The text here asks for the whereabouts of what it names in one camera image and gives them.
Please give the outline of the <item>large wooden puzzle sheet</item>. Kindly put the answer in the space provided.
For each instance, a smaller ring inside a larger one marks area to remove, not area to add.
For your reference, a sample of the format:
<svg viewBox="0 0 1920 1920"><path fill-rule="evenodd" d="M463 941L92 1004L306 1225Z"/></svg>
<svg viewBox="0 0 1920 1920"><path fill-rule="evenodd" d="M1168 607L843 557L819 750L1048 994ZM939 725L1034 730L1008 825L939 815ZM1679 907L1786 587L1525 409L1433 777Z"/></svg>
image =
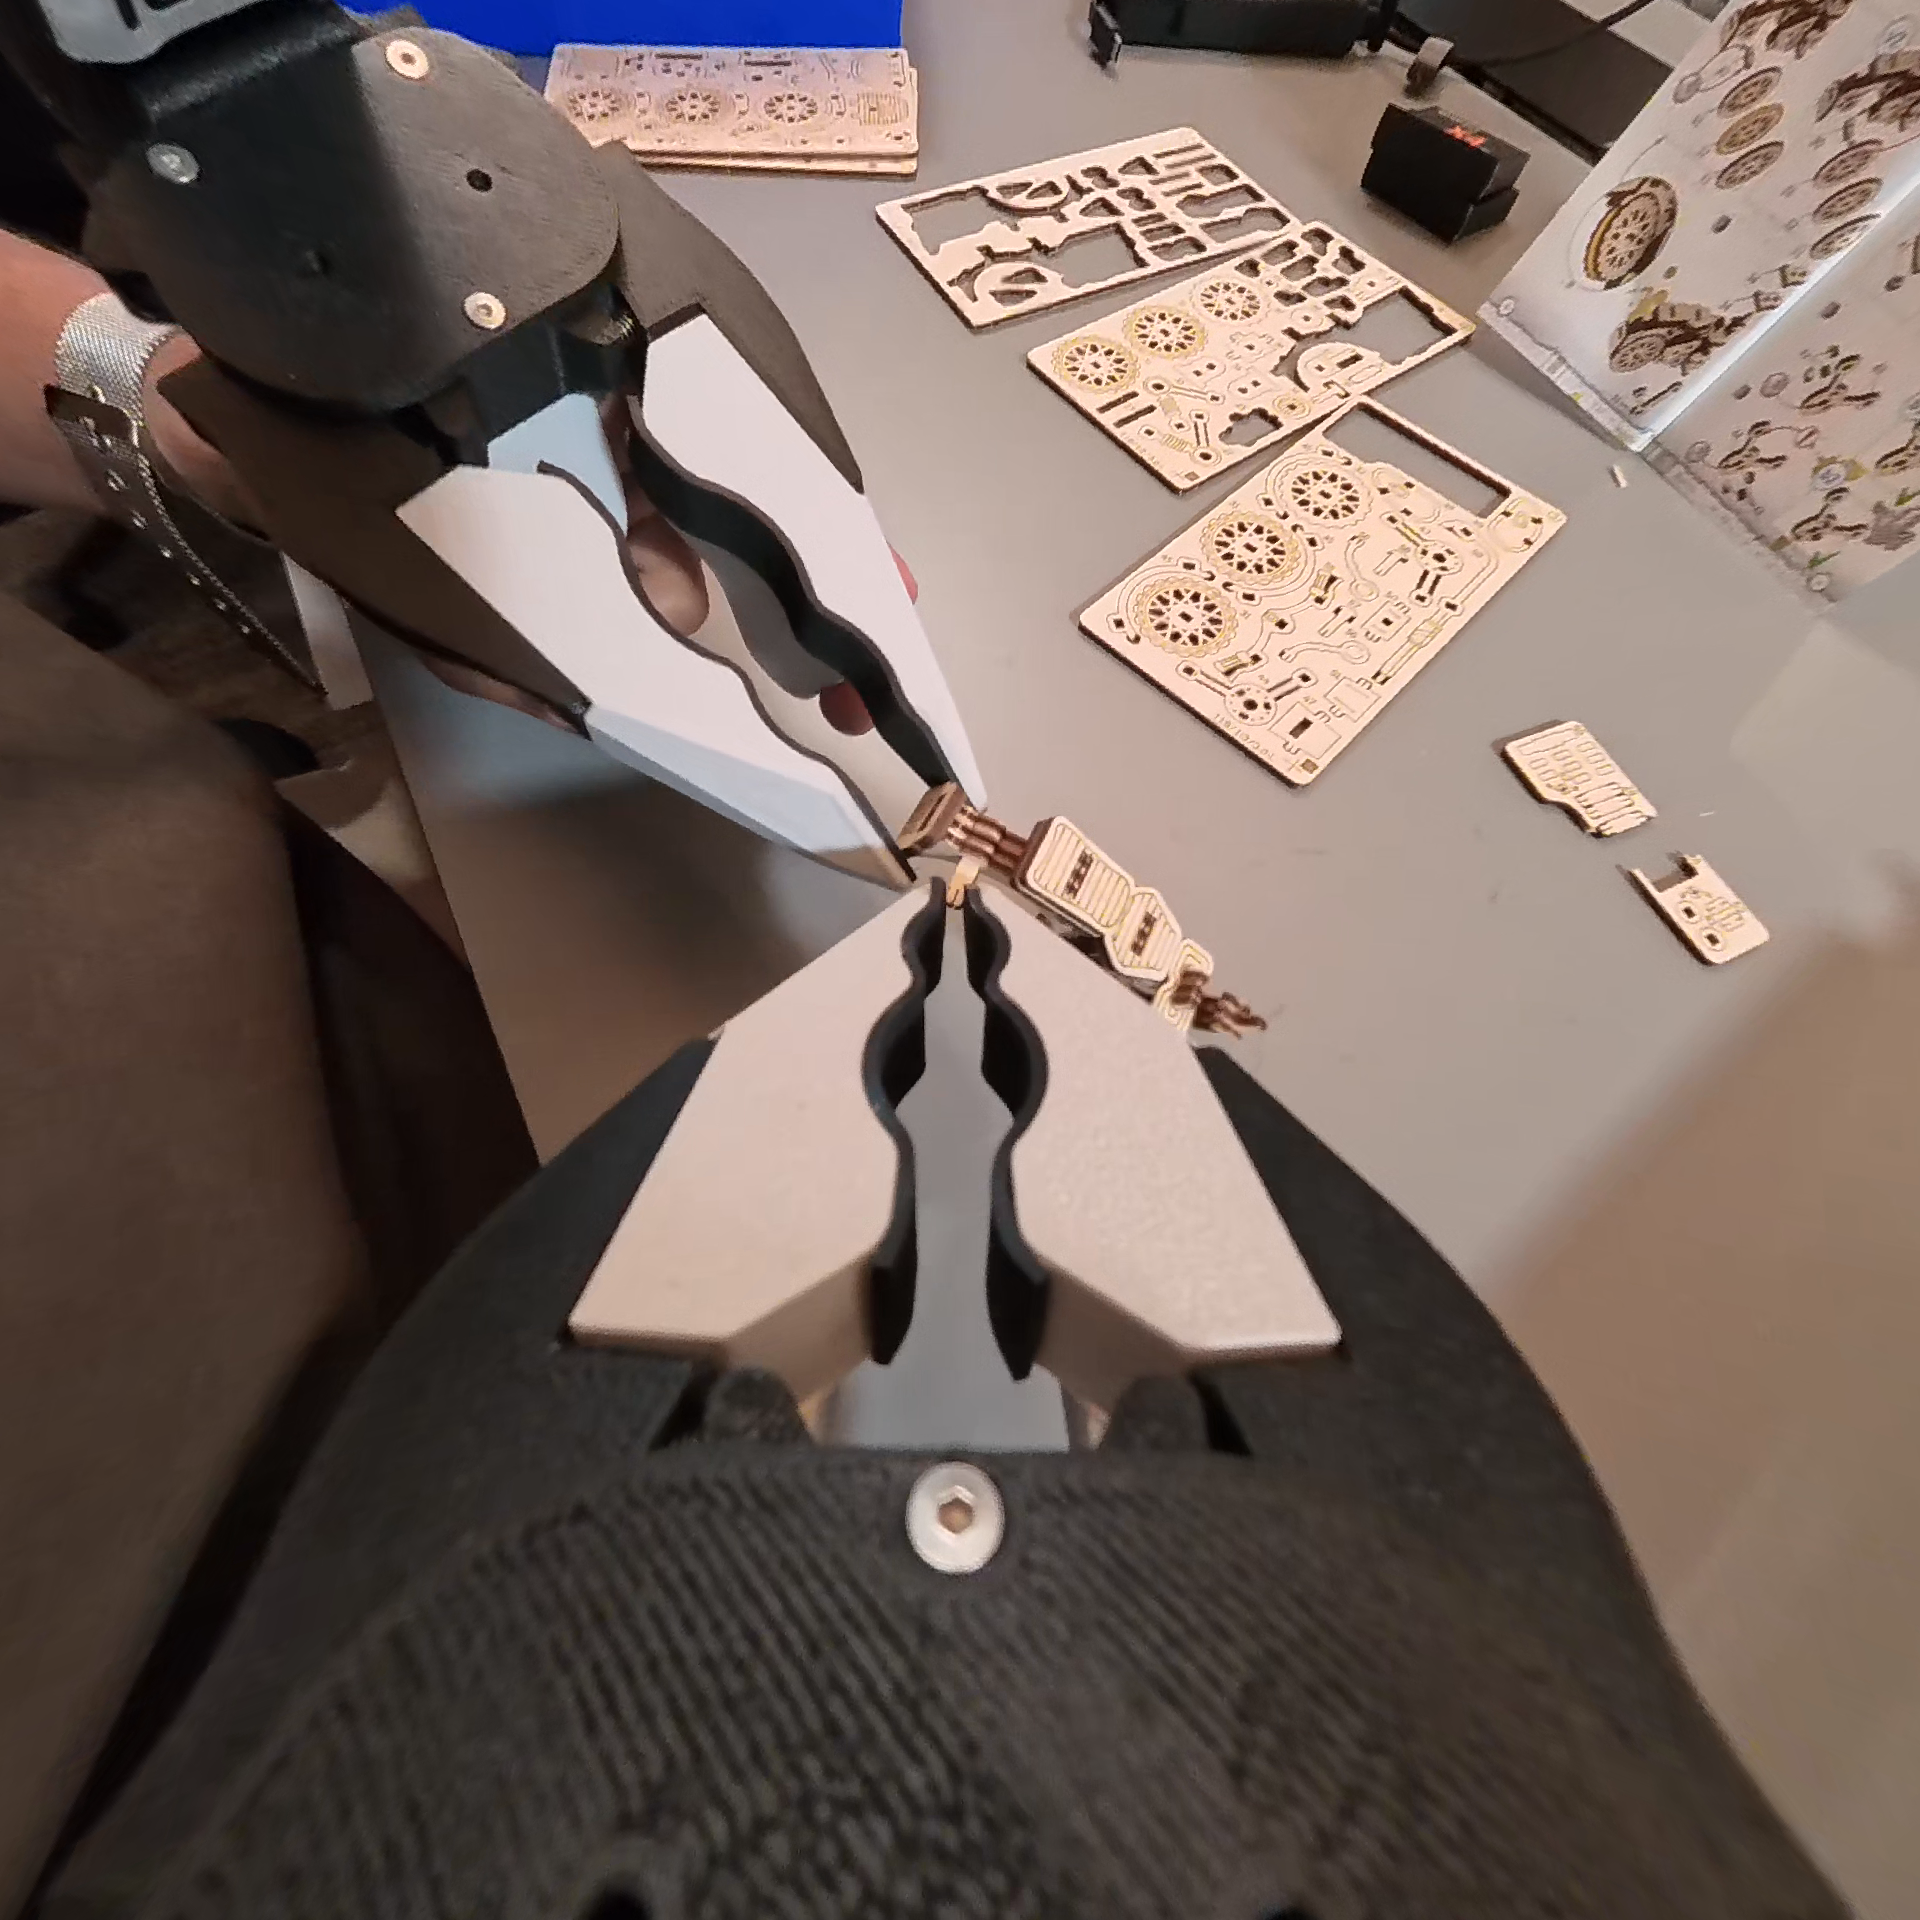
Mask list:
<svg viewBox="0 0 1920 1920"><path fill-rule="evenodd" d="M1355 399L1076 628L1306 789L1561 524L1561 508Z"/></svg>

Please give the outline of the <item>small wooden model assembly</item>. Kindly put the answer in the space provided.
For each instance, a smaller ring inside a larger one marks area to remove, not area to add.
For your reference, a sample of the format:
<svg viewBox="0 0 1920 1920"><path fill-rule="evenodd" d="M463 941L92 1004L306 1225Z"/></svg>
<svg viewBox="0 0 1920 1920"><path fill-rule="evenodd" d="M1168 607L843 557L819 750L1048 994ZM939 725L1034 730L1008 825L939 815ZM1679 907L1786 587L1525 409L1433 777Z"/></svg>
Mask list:
<svg viewBox="0 0 1920 1920"><path fill-rule="evenodd" d="M1166 892L1124 868L1068 815L1017 831L976 806L959 784L937 784L906 810L899 851L980 855L983 880L997 880L1034 924L1179 1033L1265 1033L1265 1016L1244 999L1214 982L1214 949L1179 926Z"/></svg>

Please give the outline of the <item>dark equipment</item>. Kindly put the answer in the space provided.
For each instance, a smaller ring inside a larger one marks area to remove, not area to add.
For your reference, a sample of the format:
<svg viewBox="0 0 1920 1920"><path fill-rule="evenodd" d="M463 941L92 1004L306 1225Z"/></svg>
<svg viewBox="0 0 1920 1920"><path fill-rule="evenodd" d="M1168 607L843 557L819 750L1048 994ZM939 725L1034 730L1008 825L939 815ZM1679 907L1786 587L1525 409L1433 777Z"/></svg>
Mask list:
<svg viewBox="0 0 1920 1920"><path fill-rule="evenodd" d="M1705 38L1717 5L1679 0L1403 0L1403 52L1443 38L1443 82L1477 88L1566 154L1593 163Z"/></svg>

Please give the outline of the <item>small wooden sheet offcut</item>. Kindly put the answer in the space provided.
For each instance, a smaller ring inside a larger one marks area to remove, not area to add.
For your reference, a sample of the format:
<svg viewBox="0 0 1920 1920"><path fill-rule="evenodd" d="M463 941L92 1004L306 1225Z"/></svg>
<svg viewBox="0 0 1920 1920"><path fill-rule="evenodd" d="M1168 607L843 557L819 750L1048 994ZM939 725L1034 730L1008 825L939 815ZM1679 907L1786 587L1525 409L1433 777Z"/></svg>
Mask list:
<svg viewBox="0 0 1920 1920"><path fill-rule="evenodd" d="M1655 824L1655 806L1622 766L1581 720L1551 720L1499 740L1508 773L1583 834L1628 834Z"/></svg>

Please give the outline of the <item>mostly emptied wooden puzzle sheet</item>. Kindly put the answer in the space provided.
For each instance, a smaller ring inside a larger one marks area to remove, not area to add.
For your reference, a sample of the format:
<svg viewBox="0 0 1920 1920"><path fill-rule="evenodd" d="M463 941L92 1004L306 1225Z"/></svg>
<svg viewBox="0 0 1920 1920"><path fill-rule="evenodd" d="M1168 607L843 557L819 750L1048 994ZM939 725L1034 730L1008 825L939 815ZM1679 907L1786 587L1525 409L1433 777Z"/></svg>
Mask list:
<svg viewBox="0 0 1920 1920"><path fill-rule="evenodd" d="M1231 256L1292 222L1194 129L997 168L872 216L967 332Z"/></svg>

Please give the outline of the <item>silver mesh wristwatch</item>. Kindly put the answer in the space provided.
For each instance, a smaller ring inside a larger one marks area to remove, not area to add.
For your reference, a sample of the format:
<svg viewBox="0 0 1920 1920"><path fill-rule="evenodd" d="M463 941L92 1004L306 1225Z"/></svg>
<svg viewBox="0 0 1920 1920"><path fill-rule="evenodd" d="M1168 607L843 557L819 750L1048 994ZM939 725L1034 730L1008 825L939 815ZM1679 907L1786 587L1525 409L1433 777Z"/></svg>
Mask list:
<svg viewBox="0 0 1920 1920"><path fill-rule="evenodd" d="M239 642L320 691L291 563L268 542L211 518L151 456L145 369L170 335L170 327L136 319L116 290L80 301L63 319L42 409L100 511L136 536Z"/></svg>

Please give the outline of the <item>grey desk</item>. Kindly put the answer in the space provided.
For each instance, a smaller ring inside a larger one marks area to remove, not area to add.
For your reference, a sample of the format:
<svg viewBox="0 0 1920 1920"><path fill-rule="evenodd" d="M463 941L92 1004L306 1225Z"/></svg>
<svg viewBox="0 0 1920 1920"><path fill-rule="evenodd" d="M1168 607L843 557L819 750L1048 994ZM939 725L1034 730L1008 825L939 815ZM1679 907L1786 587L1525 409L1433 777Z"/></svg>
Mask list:
<svg viewBox="0 0 1920 1920"><path fill-rule="evenodd" d="M1084 57L1084 5L906 5L922 188L1194 125L1470 311L1583 163L1433 250L1355 196L1397 62ZM967 335L899 180L671 175L776 295L922 576L989 803L1068 810L1265 1016L1236 1059L1478 1289L1581 1431L1693 1686L1858 1915L1914 1915L1914 563L1800 607L1499 338L1388 399L1566 531L1306 793L1076 633L1198 496ZM536 1145L878 898L592 744L368 671ZM1583 720L1655 803L1592 842L1499 740ZM1618 863L1705 855L1770 941L1693 967Z"/></svg>

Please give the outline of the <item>person's left forearm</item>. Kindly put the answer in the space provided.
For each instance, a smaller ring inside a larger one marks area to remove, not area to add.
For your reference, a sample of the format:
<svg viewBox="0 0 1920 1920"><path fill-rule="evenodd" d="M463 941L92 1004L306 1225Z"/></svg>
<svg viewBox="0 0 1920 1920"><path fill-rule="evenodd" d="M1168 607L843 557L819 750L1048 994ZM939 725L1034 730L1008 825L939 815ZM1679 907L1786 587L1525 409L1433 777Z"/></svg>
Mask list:
<svg viewBox="0 0 1920 1920"><path fill-rule="evenodd" d="M164 519L149 394L174 327L134 314L92 267L0 233L0 504Z"/></svg>

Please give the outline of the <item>stack of wooden puzzle sheets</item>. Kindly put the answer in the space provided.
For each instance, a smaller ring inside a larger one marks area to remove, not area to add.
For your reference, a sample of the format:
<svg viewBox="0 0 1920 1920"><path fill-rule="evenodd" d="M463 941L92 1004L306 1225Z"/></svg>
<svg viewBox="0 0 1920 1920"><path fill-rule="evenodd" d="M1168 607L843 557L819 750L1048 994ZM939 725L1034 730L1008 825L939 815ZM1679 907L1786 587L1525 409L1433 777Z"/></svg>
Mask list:
<svg viewBox="0 0 1920 1920"><path fill-rule="evenodd" d="M542 102L592 150L670 173L918 175L922 88L900 49L592 49Z"/></svg>

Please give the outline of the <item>wooden puzzle sheet with gears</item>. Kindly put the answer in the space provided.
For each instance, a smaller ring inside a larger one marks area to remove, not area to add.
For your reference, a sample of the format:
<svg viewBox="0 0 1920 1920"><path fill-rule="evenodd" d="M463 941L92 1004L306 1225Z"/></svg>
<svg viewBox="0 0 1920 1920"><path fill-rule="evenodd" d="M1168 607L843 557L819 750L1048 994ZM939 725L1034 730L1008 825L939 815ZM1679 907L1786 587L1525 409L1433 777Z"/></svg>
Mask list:
<svg viewBox="0 0 1920 1920"><path fill-rule="evenodd" d="M1459 350L1477 319L1321 222L1027 354L1027 369L1168 490L1330 421Z"/></svg>

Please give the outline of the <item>printed instruction booklet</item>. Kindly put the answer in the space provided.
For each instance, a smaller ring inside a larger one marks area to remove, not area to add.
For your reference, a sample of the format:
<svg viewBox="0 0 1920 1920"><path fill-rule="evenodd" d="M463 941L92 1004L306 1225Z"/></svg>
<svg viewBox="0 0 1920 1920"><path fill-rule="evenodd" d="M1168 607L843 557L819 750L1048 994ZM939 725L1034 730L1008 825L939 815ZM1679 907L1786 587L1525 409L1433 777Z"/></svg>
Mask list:
<svg viewBox="0 0 1920 1920"><path fill-rule="evenodd" d="M1821 607L1914 557L1920 10L1722 5L1478 319Z"/></svg>

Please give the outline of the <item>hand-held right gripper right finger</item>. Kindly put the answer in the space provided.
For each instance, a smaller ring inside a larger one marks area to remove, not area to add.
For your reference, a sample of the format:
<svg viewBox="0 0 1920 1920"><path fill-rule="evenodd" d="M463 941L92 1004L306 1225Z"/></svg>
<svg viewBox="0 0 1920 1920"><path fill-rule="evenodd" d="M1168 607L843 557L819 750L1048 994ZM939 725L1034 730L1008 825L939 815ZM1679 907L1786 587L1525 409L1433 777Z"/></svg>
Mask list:
<svg viewBox="0 0 1920 1920"><path fill-rule="evenodd" d="M1342 1330L1201 1053L1004 892L959 907L989 1165L989 1330L1096 1449L1138 1382L1330 1357Z"/></svg>

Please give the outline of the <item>person's left hand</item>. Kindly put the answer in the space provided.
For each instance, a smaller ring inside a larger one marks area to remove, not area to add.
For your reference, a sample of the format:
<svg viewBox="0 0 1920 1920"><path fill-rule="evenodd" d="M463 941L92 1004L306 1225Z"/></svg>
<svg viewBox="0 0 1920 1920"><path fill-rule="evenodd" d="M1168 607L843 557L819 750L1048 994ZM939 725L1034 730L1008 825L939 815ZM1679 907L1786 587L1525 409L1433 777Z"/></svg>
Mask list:
<svg viewBox="0 0 1920 1920"><path fill-rule="evenodd" d="M198 342L185 335L170 335L159 342L159 354L145 369L145 424L151 442L151 456L164 467L170 467L170 477L219 519L239 524L243 536L268 542L270 524L264 518L264 504L246 490L246 481L239 477L239 467L228 467L228 459L207 444L196 434L196 424L164 399L164 379L170 379L174 369L190 369L198 358ZM602 415L602 442L610 449L619 490L625 490L625 549L637 563L637 584L644 593L644 602L656 607L656 615L671 633L671 637L697 637L706 628L711 596L706 596L706 563L697 557L697 549L656 511L656 504L641 490L637 481L637 465L629 465L629 408L625 399L602 399L595 408ZM517 690L503 690L483 676L468 676L453 659L438 655L419 655L419 664L453 691L483 696L491 705L517 705L539 717L536 703L524 703Z"/></svg>

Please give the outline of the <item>notched small wooden offcut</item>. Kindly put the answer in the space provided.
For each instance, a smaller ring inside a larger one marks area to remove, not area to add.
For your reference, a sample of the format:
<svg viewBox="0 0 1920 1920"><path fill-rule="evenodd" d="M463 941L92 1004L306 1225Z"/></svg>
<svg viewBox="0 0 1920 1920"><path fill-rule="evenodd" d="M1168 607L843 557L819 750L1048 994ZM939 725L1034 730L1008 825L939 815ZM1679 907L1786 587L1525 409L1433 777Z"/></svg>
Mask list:
<svg viewBox="0 0 1920 1920"><path fill-rule="evenodd" d="M1663 875L1635 863L1618 863L1618 875L1699 967L1734 967L1770 941L1705 855L1673 851Z"/></svg>

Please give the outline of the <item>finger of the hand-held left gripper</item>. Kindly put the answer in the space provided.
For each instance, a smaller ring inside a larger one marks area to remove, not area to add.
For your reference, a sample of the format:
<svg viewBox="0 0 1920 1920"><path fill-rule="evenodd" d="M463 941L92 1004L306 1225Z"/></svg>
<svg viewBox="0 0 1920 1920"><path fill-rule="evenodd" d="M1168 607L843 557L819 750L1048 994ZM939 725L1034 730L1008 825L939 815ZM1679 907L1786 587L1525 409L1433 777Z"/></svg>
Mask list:
<svg viewBox="0 0 1920 1920"><path fill-rule="evenodd" d="M922 789L955 784L983 803L976 740L866 489L706 311L644 342L629 415L641 490L658 518L758 576L799 655L856 690Z"/></svg>
<svg viewBox="0 0 1920 1920"><path fill-rule="evenodd" d="M595 403L553 403L395 508L589 703L589 740L715 815L849 880L911 890L884 810L856 789L814 703L793 696L751 642L774 615L728 612L700 576L700 622L671 622L637 563L625 432Z"/></svg>

